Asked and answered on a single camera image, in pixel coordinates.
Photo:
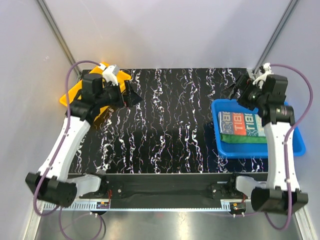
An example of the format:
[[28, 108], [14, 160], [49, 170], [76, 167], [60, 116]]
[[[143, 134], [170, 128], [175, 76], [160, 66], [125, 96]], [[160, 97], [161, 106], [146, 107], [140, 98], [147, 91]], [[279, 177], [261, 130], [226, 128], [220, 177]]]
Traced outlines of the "white red printed towel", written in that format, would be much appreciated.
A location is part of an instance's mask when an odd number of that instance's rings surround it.
[[225, 135], [265, 137], [262, 120], [258, 114], [220, 111], [218, 126], [219, 132]]

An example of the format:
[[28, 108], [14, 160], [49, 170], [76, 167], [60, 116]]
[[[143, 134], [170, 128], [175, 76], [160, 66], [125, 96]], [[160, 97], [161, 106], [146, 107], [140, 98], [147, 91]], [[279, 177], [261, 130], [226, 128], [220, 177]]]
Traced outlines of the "green microfibre towel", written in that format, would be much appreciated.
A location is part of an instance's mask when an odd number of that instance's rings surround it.
[[266, 137], [220, 134], [220, 140], [228, 144], [266, 144]]

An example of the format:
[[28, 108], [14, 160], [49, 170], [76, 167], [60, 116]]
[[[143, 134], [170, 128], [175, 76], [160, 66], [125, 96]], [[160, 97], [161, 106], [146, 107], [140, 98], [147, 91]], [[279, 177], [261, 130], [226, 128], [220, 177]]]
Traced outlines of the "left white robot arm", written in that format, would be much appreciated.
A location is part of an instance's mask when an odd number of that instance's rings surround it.
[[131, 108], [143, 99], [124, 80], [124, 89], [114, 74], [87, 73], [67, 108], [61, 132], [47, 160], [36, 173], [29, 172], [25, 183], [35, 201], [41, 200], [67, 208], [82, 195], [92, 193], [103, 198], [108, 186], [98, 173], [69, 179], [69, 169], [78, 147], [96, 118], [107, 108]]

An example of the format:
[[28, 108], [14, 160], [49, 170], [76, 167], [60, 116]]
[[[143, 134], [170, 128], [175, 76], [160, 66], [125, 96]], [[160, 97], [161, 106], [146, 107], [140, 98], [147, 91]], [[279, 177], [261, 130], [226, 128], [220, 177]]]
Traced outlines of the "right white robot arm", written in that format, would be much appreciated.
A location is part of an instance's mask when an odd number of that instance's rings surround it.
[[309, 197], [300, 189], [294, 165], [293, 133], [297, 127], [294, 109], [285, 104], [288, 79], [267, 74], [258, 80], [242, 74], [235, 82], [228, 98], [237, 91], [237, 103], [248, 109], [257, 109], [266, 136], [268, 175], [263, 187], [253, 177], [234, 174], [226, 184], [228, 195], [251, 199], [256, 212], [291, 215], [304, 207]]

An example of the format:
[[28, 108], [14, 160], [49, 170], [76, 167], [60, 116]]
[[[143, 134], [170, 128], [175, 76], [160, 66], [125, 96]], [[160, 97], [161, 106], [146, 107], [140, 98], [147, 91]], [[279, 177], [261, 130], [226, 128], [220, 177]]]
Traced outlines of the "yellow plastic tray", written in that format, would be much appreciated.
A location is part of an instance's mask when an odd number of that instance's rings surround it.
[[[107, 108], [112, 107], [101, 107], [102, 89], [111, 84], [106, 83], [99, 65], [100, 63], [91, 70], [83, 70], [80, 81], [71, 87], [67, 94], [64, 94], [59, 100], [64, 106], [67, 106], [67, 102], [69, 102], [72, 116], [86, 119], [90, 123], [93, 123]], [[124, 98], [124, 81], [131, 81], [132, 77], [122, 70], [119, 70], [116, 77]]]

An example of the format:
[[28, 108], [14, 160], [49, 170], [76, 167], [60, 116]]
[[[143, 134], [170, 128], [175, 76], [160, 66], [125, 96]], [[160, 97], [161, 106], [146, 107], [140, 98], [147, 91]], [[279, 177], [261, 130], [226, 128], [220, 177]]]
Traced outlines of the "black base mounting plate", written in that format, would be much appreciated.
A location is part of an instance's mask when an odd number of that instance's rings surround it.
[[242, 194], [228, 194], [222, 185], [236, 173], [145, 173], [106, 174], [102, 189], [84, 194], [84, 199], [110, 199], [115, 211], [228, 212], [229, 200]]

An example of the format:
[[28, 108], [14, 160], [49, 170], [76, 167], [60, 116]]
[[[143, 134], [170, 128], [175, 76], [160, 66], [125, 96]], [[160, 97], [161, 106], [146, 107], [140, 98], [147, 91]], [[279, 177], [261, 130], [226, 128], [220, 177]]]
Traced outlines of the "aluminium frame rail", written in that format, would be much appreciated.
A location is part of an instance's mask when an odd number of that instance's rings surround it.
[[26, 184], [37, 200], [68, 208], [77, 198], [110, 200], [112, 210], [231, 209], [232, 201], [248, 198], [256, 212], [292, 214], [306, 205], [309, 197], [293, 186], [267, 186], [267, 176], [223, 174], [213, 176], [84, 175], [59, 181], [27, 177]]

